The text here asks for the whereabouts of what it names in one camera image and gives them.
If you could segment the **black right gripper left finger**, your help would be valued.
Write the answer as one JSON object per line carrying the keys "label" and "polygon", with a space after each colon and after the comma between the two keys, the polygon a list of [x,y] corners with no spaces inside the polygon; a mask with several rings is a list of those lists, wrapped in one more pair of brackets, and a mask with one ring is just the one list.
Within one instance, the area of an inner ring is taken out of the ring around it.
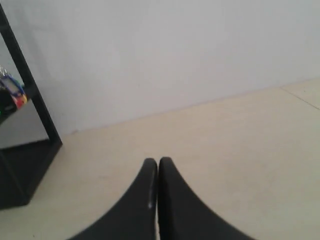
{"label": "black right gripper left finger", "polygon": [[72,240],[155,240],[158,166],[153,158],[141,169],[117,203]]}

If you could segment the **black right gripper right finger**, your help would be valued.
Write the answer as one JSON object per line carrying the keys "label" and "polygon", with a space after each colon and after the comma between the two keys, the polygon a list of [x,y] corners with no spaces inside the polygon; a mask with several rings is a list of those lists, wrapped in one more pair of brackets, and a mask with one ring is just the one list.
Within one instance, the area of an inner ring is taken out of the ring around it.
{"label": "black right gripper right finger", "polygon": [[190,188],[173,160],[158,168],[157,212],[161,240],[251,240],[212,211]]}

